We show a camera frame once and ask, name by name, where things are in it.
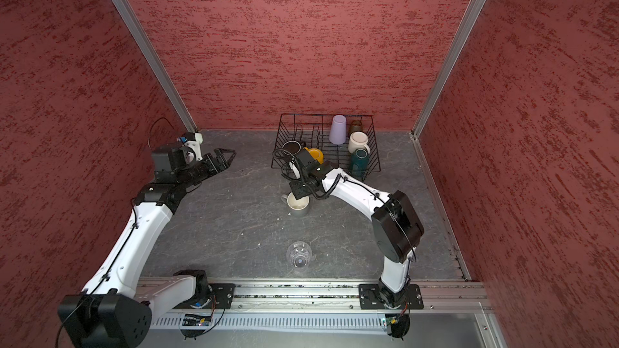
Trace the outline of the small cream mug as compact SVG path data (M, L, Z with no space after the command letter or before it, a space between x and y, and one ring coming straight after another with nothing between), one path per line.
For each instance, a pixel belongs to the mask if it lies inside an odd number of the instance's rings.
M310 198L304 197L301 199L295 198L293 193L282 195L280 199L285 203L289 210L289 215L292 217L304 217L310 209Z

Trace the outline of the white mug red inside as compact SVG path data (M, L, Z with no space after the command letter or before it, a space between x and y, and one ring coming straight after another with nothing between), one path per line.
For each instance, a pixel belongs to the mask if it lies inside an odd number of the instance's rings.
M362 149L367 153L371 152L369 147L369 137L362 131L351 133L348 141L348 151L354 154L358 149Z

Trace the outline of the brown gold textured cup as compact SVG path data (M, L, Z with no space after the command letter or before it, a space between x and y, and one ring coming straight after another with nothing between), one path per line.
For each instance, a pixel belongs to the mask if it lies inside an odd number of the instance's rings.
M353 120L350 123L349 129L348 129L348 135L352 135L356 132L363 132L363 131L364 131L363 123L360 120Z

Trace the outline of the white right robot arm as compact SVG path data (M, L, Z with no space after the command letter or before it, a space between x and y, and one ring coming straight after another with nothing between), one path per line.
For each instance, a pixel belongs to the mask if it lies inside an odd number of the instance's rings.
M425 234L408 196L400 190L386 193L372 188L329 163L307 167L288 164L283 175L289 179L295 198L338 198L372 223L377 247L385 257L378 281L380 302L390 309L403 306L410 265L417 259L416 248Z

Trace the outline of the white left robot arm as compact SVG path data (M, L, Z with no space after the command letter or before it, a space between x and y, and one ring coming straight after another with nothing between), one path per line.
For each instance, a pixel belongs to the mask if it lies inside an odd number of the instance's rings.
M106 260L77 295L58 307L60 330L75 347L137 347L152 322L185 304L213 314L227 309L227 295L212 288L203 270L181 270L155 288L139 293L139 281L156 240L193 187L227 170L235 151L216 148L201 154L187 141L152 152L153 182L132 200L132 212Z

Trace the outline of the black mug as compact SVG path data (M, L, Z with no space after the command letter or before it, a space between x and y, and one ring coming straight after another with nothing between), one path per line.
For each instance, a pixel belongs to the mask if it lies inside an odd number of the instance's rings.
M285 155L297 156L303 150L305 150L305 145L297 140L289 140L284 143L281 148Z

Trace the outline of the yellow mug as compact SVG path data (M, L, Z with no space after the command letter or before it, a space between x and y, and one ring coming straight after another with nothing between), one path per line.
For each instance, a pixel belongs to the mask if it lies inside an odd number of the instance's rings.
M306 148L306 151L309 152L309 154L317 161L319 162L319 164L322 164L324 162L324 154L322 153L321 150L317 149L317 148Z

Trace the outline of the dark green white-inside mug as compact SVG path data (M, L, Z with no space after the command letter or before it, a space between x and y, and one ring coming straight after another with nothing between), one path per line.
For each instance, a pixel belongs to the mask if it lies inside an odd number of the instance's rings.
M351 154L351 175L358 180L364 180L367 175L368 164L369 152L364 148L357 148Z

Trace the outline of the clear glass cup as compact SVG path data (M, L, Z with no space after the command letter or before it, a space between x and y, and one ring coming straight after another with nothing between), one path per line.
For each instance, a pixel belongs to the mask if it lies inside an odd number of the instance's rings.
M296 241L288 247L286 258L295 269L305 269L313 259L313 251L308 243Z

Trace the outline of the lilac plastic cup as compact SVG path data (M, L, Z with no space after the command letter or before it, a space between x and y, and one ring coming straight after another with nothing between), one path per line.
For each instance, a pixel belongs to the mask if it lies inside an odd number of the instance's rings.
M337 114L333 117L330 126L329 140L333 145L344 145L348 137L347 118Z

